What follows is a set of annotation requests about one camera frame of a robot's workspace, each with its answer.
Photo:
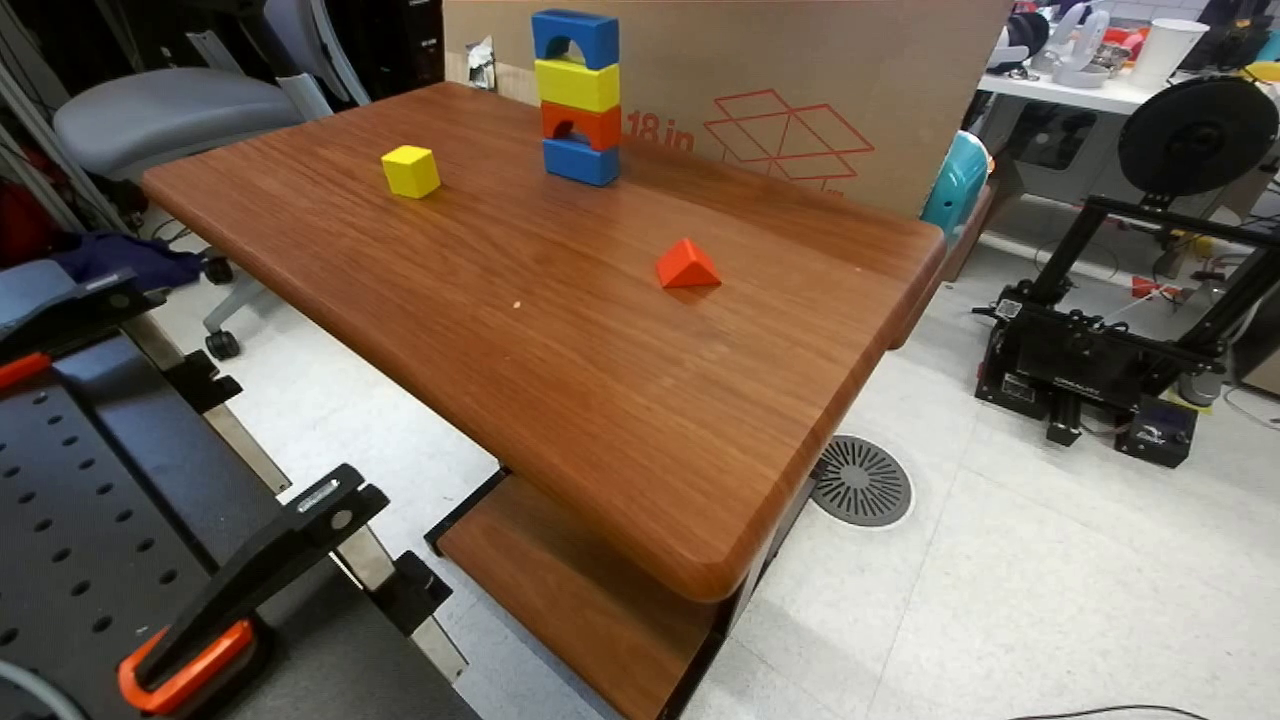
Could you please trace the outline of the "orange triangular prism block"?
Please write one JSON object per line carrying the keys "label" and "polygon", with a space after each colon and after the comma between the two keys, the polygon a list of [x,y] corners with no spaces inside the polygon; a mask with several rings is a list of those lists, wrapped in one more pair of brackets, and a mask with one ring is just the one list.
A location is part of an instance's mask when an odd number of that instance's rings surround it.
{"label": "orange triangular prism block", "polygon": [[718,288],[720,271],[695,240],[677,240],[657,262],[659,288]]}

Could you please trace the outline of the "bottom blue block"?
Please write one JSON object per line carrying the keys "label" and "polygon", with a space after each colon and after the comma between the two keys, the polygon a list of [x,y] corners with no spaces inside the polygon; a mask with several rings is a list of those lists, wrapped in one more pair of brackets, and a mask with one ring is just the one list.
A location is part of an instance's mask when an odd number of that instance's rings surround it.
{"label": "bottom blue block", "polygon": [[608,187],[619,177],[619,153],[617,148],[598,153],[577,141],[550,141],[543,143],[543,170],[571,178],[571,183]]}

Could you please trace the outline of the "orange arch block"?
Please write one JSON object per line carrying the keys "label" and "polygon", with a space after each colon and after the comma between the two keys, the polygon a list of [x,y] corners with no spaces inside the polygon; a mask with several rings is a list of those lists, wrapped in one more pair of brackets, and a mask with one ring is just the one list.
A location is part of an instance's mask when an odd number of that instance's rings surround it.
{"label": "orange arch block", "polygon": [[539,128],[550,141],[584,141],[593,153],[612,153],[619,143],[619,113],[589,113],[571,103],[543,103]]}

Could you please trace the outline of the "yellow rectangular block in stack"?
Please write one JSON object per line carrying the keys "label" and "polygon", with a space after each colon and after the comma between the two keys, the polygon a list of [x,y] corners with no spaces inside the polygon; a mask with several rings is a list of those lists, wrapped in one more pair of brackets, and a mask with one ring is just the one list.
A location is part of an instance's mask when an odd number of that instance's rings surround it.
{"label": "yellow rectangular block in stack", "polygon": [[619,69],[589,69],[571,59],[539,59],[538,62],[538,91],[543,103],[565,103],[581,113],[608,113],[619,103]]}

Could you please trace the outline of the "upper blue arch block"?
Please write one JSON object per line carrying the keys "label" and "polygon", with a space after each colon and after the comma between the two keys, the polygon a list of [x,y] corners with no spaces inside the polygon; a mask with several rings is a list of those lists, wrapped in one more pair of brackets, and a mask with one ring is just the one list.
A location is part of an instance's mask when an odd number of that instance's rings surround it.
{"label": "upper blue arch block", "polygon": [[608,69],[619,59],[619,20],[571,7],[543,7],[533,14],[533,51],[539,59],[581,59]]}

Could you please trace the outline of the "round floor drain grate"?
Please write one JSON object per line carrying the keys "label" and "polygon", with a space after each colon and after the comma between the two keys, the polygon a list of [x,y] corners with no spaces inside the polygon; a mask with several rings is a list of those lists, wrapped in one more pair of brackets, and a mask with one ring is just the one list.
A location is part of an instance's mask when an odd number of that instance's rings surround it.
{"label": "round floor drain grate", "polygon": [[812,499],[855,528],[889,528],[911,507],[904,465],[865,434],[833,434],[812,469]]}

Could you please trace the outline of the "lower wooden desk shelf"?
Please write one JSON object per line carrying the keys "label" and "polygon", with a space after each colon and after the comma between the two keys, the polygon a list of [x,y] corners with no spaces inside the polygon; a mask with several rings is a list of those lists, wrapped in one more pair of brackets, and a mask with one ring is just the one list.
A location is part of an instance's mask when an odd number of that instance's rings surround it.
{"label": "lower wooden desk shelf", "polygon": [[671,720],[726,638],[720,602],[679,601],[526,477],[492,477],[429,545],[624,720]]}

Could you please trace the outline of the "yellow cube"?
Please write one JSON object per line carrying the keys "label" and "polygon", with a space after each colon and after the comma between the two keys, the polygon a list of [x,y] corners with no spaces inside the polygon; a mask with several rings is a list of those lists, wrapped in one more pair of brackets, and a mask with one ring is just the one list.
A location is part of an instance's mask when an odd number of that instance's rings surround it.
{"label": "yellow cube", "polygon": [[425,143],[402,143],[379,154],[385,183],[402,201],[425,201],[442,187],[442,164],[437,153]]}

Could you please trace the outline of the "teal white chair back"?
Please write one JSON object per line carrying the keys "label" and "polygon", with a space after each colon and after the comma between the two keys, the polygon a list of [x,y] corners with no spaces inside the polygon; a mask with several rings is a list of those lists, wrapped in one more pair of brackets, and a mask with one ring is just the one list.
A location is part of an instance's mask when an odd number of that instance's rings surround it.
{"label": "teal white chair back", "polygon": [[988,183],[998,160],[975,130],[958,130],[932,178],[922,218],[958,232]]}

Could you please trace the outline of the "black 3D printer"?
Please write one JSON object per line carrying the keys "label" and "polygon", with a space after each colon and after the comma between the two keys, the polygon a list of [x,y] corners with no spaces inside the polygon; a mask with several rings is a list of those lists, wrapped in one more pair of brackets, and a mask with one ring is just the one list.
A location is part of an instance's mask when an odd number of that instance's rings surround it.
{"label": "black 3D printer", "polygon": [[[1067,271],[1109,215],[1142,218],[1156,237],[1204,232],[1247,246],[1224,295],[1175,340],[1135,337],[1089,313],[1061,313]],[[1126,457],[1175,469],[1193,451],[1196,412],[1169,399],[1185,375],[1224,355],[1227,333],[1280,284],[1280,240],[1165,208],[1091,195],[1056,244],[1038,280],[1007,284],[988,316],[998,321],[975,396],[1045,418],[1056,443],[1072,443],[1091,404],[1116,422]]]}

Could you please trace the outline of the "black orange bar clamp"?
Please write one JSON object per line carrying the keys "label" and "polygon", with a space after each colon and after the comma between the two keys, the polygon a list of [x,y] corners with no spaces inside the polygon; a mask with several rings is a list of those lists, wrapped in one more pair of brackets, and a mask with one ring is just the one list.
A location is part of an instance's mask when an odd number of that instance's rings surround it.
{"label": "black orange bar clamp", "polygon": [[143,714],[210,695],[258,647],[258,609],[359,531],[388,495],[337,465],[253,531],[193,602],[116,662],[116,693]]}

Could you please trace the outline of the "black perforated metal plate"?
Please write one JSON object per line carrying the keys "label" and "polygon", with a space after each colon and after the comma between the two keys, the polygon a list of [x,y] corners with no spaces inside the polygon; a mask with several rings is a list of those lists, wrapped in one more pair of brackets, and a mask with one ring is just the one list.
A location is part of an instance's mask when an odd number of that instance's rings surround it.
{"label": "black perforated metal plate", "polygon": [[242,451],[123,337],[0,399],[0,660],[89,720],[142,720],[116,662],[274,516]]}

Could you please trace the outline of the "white table with clutter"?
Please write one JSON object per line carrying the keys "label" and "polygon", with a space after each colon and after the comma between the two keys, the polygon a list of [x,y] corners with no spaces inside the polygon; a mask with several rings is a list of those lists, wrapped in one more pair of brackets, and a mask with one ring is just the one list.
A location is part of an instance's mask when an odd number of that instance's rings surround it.
{"label": "white table with clutter", "polygon": [[1179,81],[1280,81],[1277,0],[1054,0],[1004,26],[979,91],[1130,116]]}

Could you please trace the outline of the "grey office chair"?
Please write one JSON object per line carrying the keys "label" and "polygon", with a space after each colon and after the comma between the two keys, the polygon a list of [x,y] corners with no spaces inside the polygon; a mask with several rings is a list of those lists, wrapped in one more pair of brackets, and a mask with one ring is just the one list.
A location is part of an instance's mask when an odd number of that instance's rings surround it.
{"label": "grey office chair", "polygon": [[331,101],[367,103],[325,0],[193,0],[237,20],[270,59],[270,81],[242,69],[149,69],[75,91],[54,113],[59,148],[106,178],[320,119]]}

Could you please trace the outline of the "black filament spool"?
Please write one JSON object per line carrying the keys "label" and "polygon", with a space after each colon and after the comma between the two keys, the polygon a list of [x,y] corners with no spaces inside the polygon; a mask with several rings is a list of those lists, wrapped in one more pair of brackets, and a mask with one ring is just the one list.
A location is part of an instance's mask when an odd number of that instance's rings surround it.
{"label": "black filament spool", "polygon": [[1201,195],[1251,170],[1277,136],[1277,103],[1240,77],[1201,77],[1144,101],[1119,130],[1119,170],[1144,195]]}

